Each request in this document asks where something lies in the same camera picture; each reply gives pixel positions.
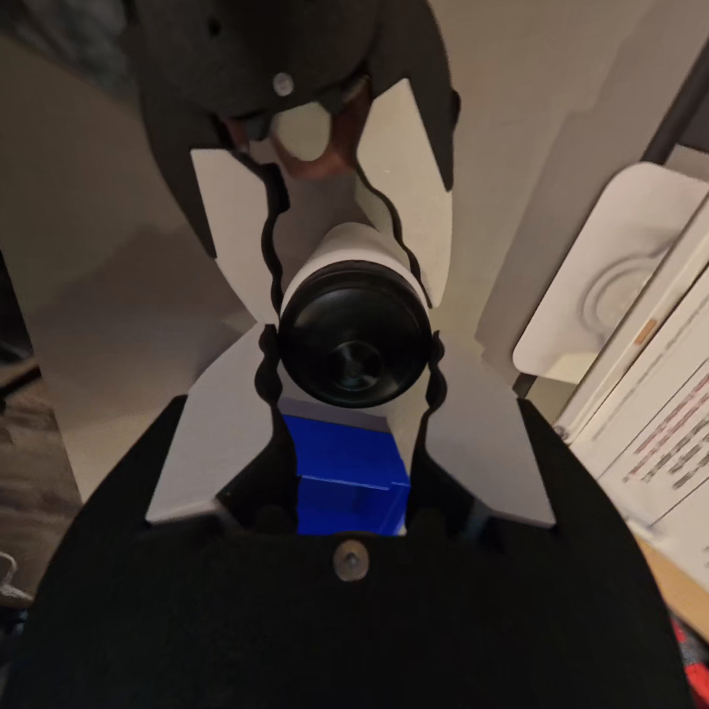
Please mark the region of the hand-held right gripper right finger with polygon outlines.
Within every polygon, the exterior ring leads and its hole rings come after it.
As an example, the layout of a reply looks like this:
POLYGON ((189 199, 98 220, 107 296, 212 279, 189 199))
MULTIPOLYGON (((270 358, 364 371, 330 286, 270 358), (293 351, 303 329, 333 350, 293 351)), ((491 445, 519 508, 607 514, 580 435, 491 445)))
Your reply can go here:
POLYGON ((552 529, 554 511, 511 387, 439 331, 428 372, 406 532, 470 535, 492 518, 552 529))

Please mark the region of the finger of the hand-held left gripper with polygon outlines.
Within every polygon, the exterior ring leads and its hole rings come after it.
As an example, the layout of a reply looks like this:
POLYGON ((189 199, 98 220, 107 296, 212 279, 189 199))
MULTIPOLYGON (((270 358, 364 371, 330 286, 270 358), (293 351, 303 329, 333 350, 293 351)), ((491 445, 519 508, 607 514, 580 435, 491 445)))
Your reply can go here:
POLYGON ((448 282, 453 192, 442 180, 408 78, 373 100, 355 156, 362 188, 357 199, 377 227, 401 245, 430 306, 440 306, 448 282))
POLYGON ((280 167, 216 148, 192 149, 191 162, 218 268, 256 321, 278 324, 283 267, 274 231, 290 207, 280 167))

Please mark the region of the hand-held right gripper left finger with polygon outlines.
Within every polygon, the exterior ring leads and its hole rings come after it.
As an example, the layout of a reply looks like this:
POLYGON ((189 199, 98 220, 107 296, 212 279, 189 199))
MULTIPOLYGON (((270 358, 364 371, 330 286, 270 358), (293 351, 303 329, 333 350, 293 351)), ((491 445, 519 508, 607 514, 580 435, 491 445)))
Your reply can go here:
POLYGON ((146 512, 151 524, 223 511, 245 528, 278 508, 297 527, 294 441, 278 409, 277 329, 256 324, 191 386, 146 512))

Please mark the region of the white plastic bottle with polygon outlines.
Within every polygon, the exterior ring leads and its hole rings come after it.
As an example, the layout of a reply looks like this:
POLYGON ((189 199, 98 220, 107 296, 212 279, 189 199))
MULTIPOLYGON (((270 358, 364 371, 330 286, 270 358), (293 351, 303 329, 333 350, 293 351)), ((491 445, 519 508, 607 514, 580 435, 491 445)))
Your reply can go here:
POLYGON ((288 285, 279 315, 285 313, 296 290, 316 271, 345 261, 378 264, 396 272, 412 287, 424 308, 430 308, 426 295, 414 277, 408 256, 394 237, 378 232, 372 226, 347 222, 334 226, 297 271, 288 285))

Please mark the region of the black bottle lid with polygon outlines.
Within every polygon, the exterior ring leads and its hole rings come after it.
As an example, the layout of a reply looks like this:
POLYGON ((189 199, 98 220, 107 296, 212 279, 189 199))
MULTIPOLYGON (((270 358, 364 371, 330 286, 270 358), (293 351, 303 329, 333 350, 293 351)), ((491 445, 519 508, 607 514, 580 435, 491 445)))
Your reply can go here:
POLYGON ((284 302, 279 354, 293 382, 341 408, 383 405, 404 394, 429 361, 432 331, 406 278, 370 261, 316 270, 284 302))

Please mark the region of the blue plastic bin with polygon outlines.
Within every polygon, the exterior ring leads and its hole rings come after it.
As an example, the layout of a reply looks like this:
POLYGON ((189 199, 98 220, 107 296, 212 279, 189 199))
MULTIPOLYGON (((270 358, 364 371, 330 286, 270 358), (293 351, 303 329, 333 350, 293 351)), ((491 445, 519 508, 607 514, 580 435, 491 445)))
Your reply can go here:
POLYGON ((284 415, 297 454, 302 536, 397 536, 411 483, 393 436, 284 415))

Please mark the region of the person's left hand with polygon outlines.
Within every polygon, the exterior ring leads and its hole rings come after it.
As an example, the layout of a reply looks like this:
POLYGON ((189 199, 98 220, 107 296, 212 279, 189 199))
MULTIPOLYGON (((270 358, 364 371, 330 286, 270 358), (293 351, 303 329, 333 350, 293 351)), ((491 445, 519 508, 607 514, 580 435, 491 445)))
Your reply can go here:
POLYGON ((319 102, 279 113, 270 137, 280 163, 294 179, 319 181, 353 172, 370 106, 370 91, 364 86, 336 114, 319 102))

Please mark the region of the printed instruction sheet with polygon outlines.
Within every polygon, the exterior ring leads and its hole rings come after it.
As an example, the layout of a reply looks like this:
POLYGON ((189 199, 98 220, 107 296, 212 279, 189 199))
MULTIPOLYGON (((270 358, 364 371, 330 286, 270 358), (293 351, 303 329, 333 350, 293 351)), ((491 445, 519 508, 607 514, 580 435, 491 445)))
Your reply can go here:
POLYGON ((626 520, 708 567, 708 293, 689 292, 571 446, 626 520))

